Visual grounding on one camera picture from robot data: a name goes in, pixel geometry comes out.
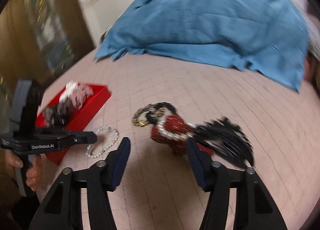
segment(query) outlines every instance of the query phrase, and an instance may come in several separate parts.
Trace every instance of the logo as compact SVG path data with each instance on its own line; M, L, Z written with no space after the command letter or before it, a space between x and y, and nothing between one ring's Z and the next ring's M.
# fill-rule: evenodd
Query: logo
M37 148L54 148L53 144L50 145L38 145L38 146L31 146L32 149L37 149Z

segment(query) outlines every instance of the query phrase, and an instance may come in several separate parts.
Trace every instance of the open red box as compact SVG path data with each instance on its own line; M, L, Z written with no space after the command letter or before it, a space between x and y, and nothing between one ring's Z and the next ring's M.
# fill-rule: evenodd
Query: open red box
M83 131L84 128L89 124L92 118L97 114L105 102L111 97L111 93L108 90L106 85L96 85L96 84L87 84L93 89L93 96L89 97L80 110L76 110L71 118L68 126L65 127L66 130L70 131ZM63 88L48 104L52 106L59 103L60 95L64 92L66 88ZM44 117L42 113L36 119L37 127L44 127ZM62 161L64 155L69 148L52 153L46 153L46 157L59 165Z

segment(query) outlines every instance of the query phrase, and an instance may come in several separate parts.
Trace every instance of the blue fabric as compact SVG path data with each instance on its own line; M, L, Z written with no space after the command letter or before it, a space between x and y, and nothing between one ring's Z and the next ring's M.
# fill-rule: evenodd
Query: blue fabric
M291 0L135 0L95 59L129 51L246 67L299 91L307 47L307 25Z

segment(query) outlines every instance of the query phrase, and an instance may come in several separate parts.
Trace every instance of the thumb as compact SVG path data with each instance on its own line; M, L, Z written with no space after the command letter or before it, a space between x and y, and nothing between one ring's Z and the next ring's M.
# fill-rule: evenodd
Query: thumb
M22 160L15 155L12 151L7 151L5 154L5 162L7 165L16 167L16 168L22 168L23 162Z

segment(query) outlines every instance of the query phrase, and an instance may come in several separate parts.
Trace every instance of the red scrunchie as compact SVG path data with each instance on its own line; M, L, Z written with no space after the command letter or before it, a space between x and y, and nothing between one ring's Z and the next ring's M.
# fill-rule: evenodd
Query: red scrunchie
M167 120L164 123L164 128L165 130L171 133L178 133L178 134L186 134L188 131L189 132L193 131L193 128L187 125L179 115L175 115L175 114L169 115L167 117ZM172 149L174 154L186 152L186 142L184 140L175 141L175 140L169 140L163 137L158 131L158 128L156 125L153 125L152 127L151 139L153 139L155 142L169 145L169 147ZM200 150L205 151L210 156L214 154L212 150L205 148L199 143L197 145Z

